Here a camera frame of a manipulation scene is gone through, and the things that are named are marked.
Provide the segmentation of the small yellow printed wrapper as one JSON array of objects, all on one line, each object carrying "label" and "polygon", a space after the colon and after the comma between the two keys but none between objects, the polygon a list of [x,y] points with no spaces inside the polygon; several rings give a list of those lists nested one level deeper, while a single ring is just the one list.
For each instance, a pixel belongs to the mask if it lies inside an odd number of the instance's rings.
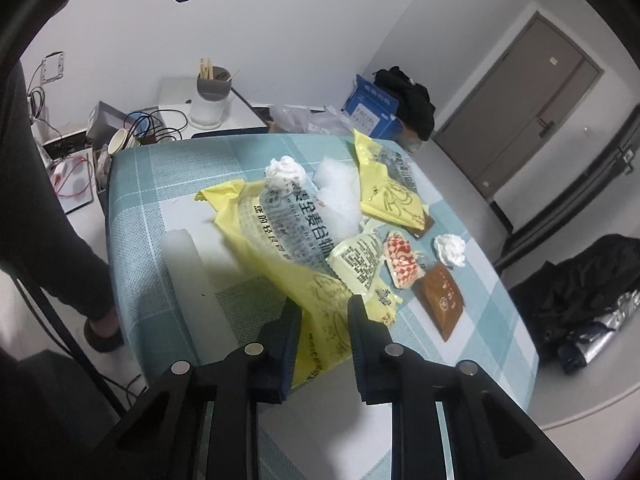
[{"label": "small yellow printed wrapper", "polygon": [[331,270],[354,294],[369,299],[383,263],[383,243],[375,231],[343,240],[326,258]]}]

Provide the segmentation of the large yellow bread bag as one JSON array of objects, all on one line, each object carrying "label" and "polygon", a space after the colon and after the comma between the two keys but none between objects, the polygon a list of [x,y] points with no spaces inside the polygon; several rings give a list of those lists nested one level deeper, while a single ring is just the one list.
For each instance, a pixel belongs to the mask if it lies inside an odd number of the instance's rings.
[{"label": "large yellow bread bag", "polygon": [[[314,191],[236,179],[195,197],[215,209],[216,227],[239,262],[302,309],[293,384],[310,382],[347,360],[352,352],[347,304],[354,294],[326,262],[340,243],[332,240]],[[401,300],[382,280],[381,269],[371,297],[361,297],[370,320],[392,325]]]}]

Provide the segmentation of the brown sachet near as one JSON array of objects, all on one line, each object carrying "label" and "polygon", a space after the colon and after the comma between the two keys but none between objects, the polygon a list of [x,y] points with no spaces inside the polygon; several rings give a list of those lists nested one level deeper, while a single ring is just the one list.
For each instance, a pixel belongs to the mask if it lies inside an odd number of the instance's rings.
[{"label": "brown sachet near", "polygon": [[464,309],[462,293],[448,268],[441,262],[435,262],[411,289],[442,340],[448,341]]}]

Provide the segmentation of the brown sachet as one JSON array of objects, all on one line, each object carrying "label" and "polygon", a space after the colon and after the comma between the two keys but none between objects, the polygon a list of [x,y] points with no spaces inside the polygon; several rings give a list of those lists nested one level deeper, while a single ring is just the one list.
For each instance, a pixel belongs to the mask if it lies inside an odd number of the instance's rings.
[{"label": "brown sachet", "polygon": [[448,341],[464,309],[462,293],[448,268],[441,262],[435,262],[411,289],[442,340]]},{"label": "brown sachet", "polygon": [[423,226],[420,228],[407,228],[406,231],[416,240],[420,240],[434,224],[433,218],[426,211],[423,211]]}]

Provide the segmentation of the red white checkered wrapper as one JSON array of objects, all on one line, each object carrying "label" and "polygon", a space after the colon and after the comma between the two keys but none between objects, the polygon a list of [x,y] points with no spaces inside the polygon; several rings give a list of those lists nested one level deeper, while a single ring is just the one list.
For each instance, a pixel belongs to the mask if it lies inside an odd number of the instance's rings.
[{"label": "red white checkered wrapper", "polygon": [[396,288],[409,289],[424,277],[426,273],[424,266],[401,232],[390,231],[383,248],[386,266]]}]

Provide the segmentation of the teal plaid tablecloth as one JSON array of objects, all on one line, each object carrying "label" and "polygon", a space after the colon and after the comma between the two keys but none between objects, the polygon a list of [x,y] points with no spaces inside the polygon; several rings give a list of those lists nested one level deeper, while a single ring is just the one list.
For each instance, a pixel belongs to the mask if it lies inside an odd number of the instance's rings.
[{"label": "teal plaid tablecloth", "polygon": [[325,262],[297,263],[262,211],[265,168],[284,156],[307,171],[327,158],[357,163],[352,139],[304,134],[186,140],[115,157],[107,239],[122,327],[148,382],[179,360],[201,361],[194,334],[215,343],[208,314],[184,320],[160,248],[166,232],[185,230],[207,278],[202,303],[224,312],[240,344],[278,318],[288,298],[303,310],[294,390],[283,404],[258,408],[262,478],[386,479],[392,412],[360,400],[348,288]]}]

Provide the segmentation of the grey cup with sticks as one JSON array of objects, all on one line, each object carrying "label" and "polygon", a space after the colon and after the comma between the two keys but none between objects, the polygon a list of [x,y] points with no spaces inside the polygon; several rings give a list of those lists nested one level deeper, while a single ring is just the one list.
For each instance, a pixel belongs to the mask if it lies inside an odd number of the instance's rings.
[{"label": "grey cup with sticks", "polygon": [[209,102],[224,100],[231,92],[232,81],[237,73],[214,65],[209,58],[201,58],[196,77],[196,92]]}]

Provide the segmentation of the crumpled white tissue right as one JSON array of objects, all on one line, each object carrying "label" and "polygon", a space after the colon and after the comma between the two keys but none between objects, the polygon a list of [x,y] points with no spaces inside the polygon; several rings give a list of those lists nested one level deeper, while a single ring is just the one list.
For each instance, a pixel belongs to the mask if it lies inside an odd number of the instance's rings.
[{"label": "crumpled white tissue right", "polygon": [[438,260],[448,268],[465,266],[465,240],[454,234],[442,234],[434,237],[433,247]]}]

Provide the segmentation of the crumpled white tissue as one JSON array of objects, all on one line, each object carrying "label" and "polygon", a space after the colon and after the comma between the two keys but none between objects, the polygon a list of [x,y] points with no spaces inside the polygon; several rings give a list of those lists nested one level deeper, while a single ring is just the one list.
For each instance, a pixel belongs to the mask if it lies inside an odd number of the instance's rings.
[{"label": "crumpled white tissue", "polygon": [[288,155],[271,159],[265,168],[265,180],[269,186],[286,190],[293,186],[303,186],[307,182],[304,167]]},{"label": "crumpled white tissue", "polygon": [[454,234],[442,234],[434,237],[433,247],[438,260],[448,268],[465,266],[465,240]]}]

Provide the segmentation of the brown sachet far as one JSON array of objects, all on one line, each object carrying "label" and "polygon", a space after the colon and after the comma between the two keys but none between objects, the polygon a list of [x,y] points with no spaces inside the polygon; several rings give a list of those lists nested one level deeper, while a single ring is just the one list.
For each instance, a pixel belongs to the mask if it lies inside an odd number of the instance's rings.
[{"label": "brown sachet far", "polygon": [[423,226],[420,228],[407,228],[406,231],[416,240],[420,240],[434,224],[433,218],[426,211],[423,211]]}]

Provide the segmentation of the white cylindrical container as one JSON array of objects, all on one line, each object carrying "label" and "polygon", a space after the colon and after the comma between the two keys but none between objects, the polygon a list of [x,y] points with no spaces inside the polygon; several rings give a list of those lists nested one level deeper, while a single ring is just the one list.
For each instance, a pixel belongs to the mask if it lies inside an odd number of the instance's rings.
[{"label": "white cylindrical container", "polygon": [[195,92],[188,114],[189,122],[200,129],[218,127],[224,121],[228,102],[228,96]]}]

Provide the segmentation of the crumpled white tissue left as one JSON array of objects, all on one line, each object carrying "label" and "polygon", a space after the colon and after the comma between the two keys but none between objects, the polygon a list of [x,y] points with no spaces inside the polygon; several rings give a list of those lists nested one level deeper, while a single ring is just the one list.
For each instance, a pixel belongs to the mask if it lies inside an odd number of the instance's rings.
[{"label": "crumpled white tissue left", "polygon": [[286,190],[293,186],[303,186],[307,182],[304,167],[288,155],[271,159],[265,168],[265,180],[269,186]]}]

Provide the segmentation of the paper cup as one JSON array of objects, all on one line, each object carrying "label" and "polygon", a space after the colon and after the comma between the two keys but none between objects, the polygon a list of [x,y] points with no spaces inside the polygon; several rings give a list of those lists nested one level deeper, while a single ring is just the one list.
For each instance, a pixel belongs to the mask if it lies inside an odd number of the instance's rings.
[{"label": "paper cup", "polygon": [[137,137],[125,128],[118,129],[111,137],[110,142],[107,144],[107,153],[110,156],[128,150],[128,148],[136,148],[140,145],[140,141]]}]

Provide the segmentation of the far yellow bread bag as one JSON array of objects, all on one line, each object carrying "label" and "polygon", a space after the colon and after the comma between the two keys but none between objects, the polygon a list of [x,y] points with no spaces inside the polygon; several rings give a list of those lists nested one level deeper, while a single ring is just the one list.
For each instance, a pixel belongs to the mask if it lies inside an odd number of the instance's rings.
[{"label": "far yellow bread bag", "polygon": [[423,226],[423,211],[426,210],[408,160],[370,136],[357,130],[352,133],[362,212],[406,229]]}]

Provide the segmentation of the grey plastic mailer bag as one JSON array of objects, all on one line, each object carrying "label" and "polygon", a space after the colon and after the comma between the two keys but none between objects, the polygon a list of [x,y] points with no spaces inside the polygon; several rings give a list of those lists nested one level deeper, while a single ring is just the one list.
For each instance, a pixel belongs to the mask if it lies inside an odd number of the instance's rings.
[{"label": "grey plastic mailer bag", "polygon": [[273,128],[288,133],[350,136],[354,128],[352,120],[333,106],[312,110],[307,107],[271,105],[269,114]]}]

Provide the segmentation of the silver folded umbrella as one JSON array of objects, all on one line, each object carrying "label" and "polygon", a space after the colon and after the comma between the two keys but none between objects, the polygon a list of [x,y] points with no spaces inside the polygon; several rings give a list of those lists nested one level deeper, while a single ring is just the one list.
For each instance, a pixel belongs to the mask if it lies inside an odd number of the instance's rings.
[{"label": "silver folded umbrella", "polygon": [[558,349],[562,370],[573,375],[587,367],[632,319],[639,307],[639,291],[626,292],[615,309],[572,330]]}]

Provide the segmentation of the black hanging jacket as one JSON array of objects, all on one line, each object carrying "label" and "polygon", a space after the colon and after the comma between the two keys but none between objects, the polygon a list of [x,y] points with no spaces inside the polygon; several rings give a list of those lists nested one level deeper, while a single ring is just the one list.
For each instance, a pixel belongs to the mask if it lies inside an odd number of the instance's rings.
[{"label": "black hanging jacket", "polygon": [[639,241],[608,234],[560,263],[545,262],[509,289],[542,365],[555,359],[577,327],[611,312],[639,288]]}]

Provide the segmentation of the blue cardboard box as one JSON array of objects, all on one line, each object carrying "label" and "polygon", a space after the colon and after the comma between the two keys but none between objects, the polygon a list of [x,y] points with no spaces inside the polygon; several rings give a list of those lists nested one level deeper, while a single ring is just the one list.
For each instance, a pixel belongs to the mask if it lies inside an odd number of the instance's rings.
[{"label": "blue cardboard box", "polygon": [[357,75],[343,112],[360,133],[372,139],[395,141],[404,130],[396,116],[398,105],[392,96]]}]

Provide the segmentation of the black clothes pile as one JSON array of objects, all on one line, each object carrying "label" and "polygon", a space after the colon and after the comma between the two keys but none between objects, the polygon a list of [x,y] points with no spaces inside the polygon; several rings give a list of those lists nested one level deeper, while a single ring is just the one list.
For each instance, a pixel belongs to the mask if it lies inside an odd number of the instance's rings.
[{"label": "black clothes pile", "polygon": [[374,84],[398,102],[395,115],[427,141],[435,128],[435,110],[427,88],[414,82],[398,66],[377,70]]}]

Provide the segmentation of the person's leg and slipper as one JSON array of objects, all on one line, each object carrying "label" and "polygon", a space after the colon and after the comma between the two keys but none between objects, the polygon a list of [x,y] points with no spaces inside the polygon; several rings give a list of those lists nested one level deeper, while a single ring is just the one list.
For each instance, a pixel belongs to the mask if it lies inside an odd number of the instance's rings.
[{"label": "person's leg and slipper", "polygon": [[84,316],[93,350],[124,345],[110,268],[68,221],[32,137],[21,64],[1,86],[1,261]]}]

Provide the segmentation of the grey entrance door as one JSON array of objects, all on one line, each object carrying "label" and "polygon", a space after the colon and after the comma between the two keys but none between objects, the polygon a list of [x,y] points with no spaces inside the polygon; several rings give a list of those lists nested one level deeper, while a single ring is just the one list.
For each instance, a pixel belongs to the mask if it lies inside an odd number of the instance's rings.
[{"label": "grey entrance door", "polygon": [[435,134],[435,142],[490,202],[601,75],[575,41],[535,13]]}]

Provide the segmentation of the black framed standing mirror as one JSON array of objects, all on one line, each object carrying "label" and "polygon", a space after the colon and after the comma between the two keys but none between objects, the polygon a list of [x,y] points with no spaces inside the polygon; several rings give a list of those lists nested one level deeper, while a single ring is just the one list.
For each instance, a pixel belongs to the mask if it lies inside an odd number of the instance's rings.
[{"label": "black framed standing mirror", "polygon": [[639,107],[636,105],[602,152],[554,200],[502,246],[494,268],[501,273],[570,223],[614,180],[634,172],[639,159]]}]

